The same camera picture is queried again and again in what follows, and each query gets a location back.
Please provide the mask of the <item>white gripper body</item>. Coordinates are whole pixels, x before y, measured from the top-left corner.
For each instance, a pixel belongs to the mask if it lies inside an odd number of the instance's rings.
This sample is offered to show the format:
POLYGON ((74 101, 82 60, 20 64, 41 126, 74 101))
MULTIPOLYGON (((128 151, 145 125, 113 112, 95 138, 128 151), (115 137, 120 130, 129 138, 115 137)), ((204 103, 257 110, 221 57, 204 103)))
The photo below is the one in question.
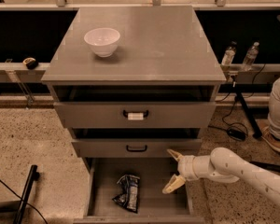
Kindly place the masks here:
POLYGON ((187 180, 208 178, 213 171, 209 156, 182 156, 178 161, 178 172, 187 180))

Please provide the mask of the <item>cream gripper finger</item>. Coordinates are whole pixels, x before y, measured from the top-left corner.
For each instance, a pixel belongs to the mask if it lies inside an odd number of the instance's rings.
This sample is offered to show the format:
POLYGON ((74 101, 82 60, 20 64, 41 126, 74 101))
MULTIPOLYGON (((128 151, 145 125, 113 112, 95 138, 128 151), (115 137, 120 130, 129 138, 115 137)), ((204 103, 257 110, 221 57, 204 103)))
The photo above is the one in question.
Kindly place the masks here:
POLYGON ((186 179, 182 175, 173 175, 169 182, 165 185, 162 190, 163 194, 169 194, 179 189, 186 183, 186 179))
POLYGON ((177 151, 174 151, 172 149, 168 149, 167 152, 176 160, 181 161, 183 158, 183 155, 177 151))

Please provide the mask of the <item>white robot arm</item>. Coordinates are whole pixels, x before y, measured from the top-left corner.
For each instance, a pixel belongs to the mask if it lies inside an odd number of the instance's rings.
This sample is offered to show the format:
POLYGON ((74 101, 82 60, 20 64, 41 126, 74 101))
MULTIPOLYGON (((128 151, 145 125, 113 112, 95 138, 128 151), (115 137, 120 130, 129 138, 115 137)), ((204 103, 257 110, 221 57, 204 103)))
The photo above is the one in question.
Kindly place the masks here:
POLYGON ((227 148, 217 147, 206 156, 183 155, 172 149, 167 152, 177 161, 178 175, 171 177, 162 190, 163 194, 172 193, 187 181, 201 178, 219 183, 242 179, 280 207, 280 175, 243 160, 227 148))

